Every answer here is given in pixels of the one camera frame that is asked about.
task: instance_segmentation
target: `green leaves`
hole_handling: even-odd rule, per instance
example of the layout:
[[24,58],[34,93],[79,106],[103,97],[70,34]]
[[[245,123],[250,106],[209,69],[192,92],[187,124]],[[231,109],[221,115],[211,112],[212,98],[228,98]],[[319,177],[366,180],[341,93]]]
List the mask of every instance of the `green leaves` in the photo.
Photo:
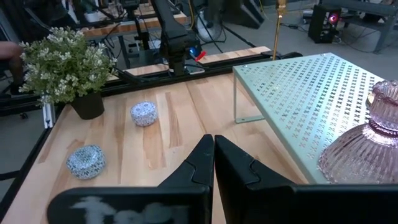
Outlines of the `green leaves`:
[[100,91],[111,75],[115,58],[103,54],[105,46],[89,46],[82,32],[53,28],[52,34],[31,44],[21,43],[21,58],[29,71],[21,91],[33,91],[48,97],[44,103],[69,103],[76,96]]

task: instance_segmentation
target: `workbench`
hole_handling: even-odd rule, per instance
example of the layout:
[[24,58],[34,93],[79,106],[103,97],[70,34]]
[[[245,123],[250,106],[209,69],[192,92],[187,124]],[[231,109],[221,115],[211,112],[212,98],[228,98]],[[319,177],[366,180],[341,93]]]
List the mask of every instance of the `workbench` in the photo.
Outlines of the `workbench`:
[[[267,47],[210,55],[202,63],[256,55]],[[129,70],[145,75],[167,69],[152,65]],[[74,187],[156,186],[191,153],[204,134],[222,134],[250,155],[296,183],[306,179],[268,123],[236,124],[233,116],[233,74],[176,83],[104,98],[105,112],[82,120],[66,105],[45,140],[2,223],[47,223],[47,205],[60,192]],[[237,97],[241,116],[258,114],[241,85]],[[145,128],[134,124],[130,108],[149,100],[158,120]],[[94,179],[78,180],[67,169],[68,156],[78,147],[96,144],[105,153],[106,168]],[[214,181],[213,223],[225,223]]]
[[[135,10],[135,15],[140,18],[144,15],[154,14],[154,8],[146,4],[140,4],[140,9]],[[187,25],[190,20],[183,12],[174,15],[174,18],[177,22]],[[156,17],[148,18],[148,19],[140,19],[139,24],[142,30],[148,28],[148,31],[154,32],[159,31],[161,29],[159,20]],[[111,24],[105,27],[93,28],[93,29],[85,29],[83,33],[87,39],[100,39],[110,34],[109,36],[117,36],[117,35],[126,35],[126,34],[135,34],[137,32],[137,26],[134,22],[122,22],[121,25],[114,28],[117,24]]]

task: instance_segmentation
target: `gray floor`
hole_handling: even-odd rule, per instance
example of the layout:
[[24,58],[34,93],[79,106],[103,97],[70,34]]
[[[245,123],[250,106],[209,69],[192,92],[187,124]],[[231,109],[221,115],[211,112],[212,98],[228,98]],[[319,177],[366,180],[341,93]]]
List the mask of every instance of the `gray floor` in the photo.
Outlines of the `gray floor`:
[[[257,46],[272,48],[274,44],[276,15],[271,11],[267,16],[269,20],[266,20],[258,30],[232,24],[227,24],[227,26]],[[296,24],[300,22],[299,17],[299,13],[293,12],[287,14],[283,18],[283,22]],[[353,37],[358,36],[362,31],[362,27],[349,26],[347,29],[343,30],[342,37],[346,42],[351,42]],[[376,32],[359,39],[353,44],[353,47],[364,51],[372,51],[376,45],[378,35],[379,34]],[[397,33],[391,34],[387,43],[391,43],[396,40],[397,37]],[[218,44],[224,52],[246,49],[249,47],[229,33],[227,33],[227,38],[226,43]],[[218,53],[216,47],[211,44],[205,45],[204,49],[208,54]],[[282,27],[280,30],[278,51],[283,54],[296,51],[304,55],[332,52],[380,77],[388,80],[398,79],[397,72],[395,71],[395,63],[398,62],[398,42],[384,49],[379,55],[372,53],[367,54],[354,50],[347,45],[314,44],[313,41],[307,37],[306,33],[289,29],[288,27]],[[119,60],[118,66],[120,68],[125,67],[122,60]],[[28,115],[29,119],[27,120],[21,120],[18,115],[0,118],[0,173],[10,172],[20,168],[43,131],[41,111],[29,112]],[[8,189],[10,184],[11,181],[0,183],[0,198],[2,198],[3,193]]]

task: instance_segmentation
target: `pink glass vase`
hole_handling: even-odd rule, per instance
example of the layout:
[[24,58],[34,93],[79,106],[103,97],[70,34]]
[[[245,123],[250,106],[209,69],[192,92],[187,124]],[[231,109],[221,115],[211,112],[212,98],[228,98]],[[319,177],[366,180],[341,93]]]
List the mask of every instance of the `pink glass vase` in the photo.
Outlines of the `pink glass vase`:
[[398,81],[378,82],[373,93],[369,123],[345,132],[319,158],[332,184],[398,183]]

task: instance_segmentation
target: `round decorative tin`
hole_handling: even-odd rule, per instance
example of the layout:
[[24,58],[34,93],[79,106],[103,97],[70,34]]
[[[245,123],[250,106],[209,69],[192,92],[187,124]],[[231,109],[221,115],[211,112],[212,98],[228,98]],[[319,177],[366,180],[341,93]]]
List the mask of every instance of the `round decorative tin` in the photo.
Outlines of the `round decorative tin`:
[[134,105],[130,109],[132,120],[138,126],[148,126],[153,124],[157,119],[156,105],[150,101],[143,101]]
[[83,146],[69,156],[67,167],[76,178],[91,179],[104,169],[105,156],[99,146]]

